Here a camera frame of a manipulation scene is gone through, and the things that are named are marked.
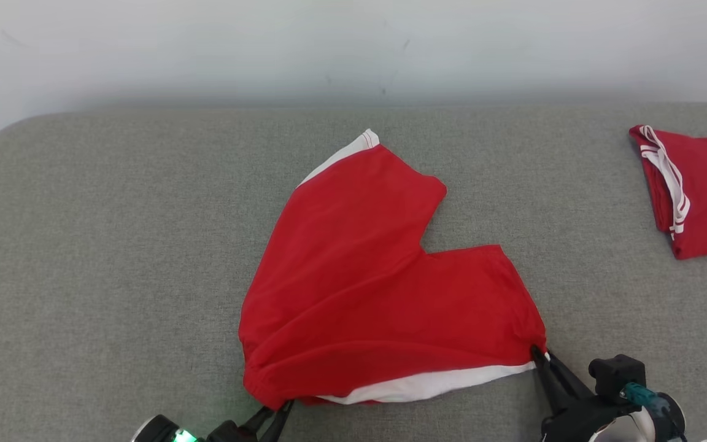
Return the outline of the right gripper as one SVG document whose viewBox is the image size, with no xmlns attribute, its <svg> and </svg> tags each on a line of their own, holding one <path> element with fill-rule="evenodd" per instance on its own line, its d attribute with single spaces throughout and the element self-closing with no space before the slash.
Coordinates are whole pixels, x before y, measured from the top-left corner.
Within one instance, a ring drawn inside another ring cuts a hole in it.
<svg viewBox="0 0 707 442">
<path fill-rule="evenodd" d="M 541 424 L 542 441 L 589 441 L 597 431 L 637 412 L 636 405 L 617 405 L 594 394 L 552 353 L 530 349 L 551 415 Z M 566 405 L 567 400 L 577 400 Z"/>
</svg>

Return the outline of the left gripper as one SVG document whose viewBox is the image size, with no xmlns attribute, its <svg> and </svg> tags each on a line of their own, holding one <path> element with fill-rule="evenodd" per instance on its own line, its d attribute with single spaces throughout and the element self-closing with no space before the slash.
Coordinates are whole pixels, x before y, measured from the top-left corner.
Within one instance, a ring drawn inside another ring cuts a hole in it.
<svg viewBox="0 0 707 442">
<path fill-rule="evenodd" d="M 259 441 L 278 441 L 294 404 L 294 400 L 286 401 L 277 411 L 263 406 L 244 425 L 238 425 L 233 421 L 224 421 L 206 436 L 206 440 L 213 442 L 258 441 L 257 433 L 261 426 L 272 418 L 271 424 L 261 435 Z"/>
</svg>

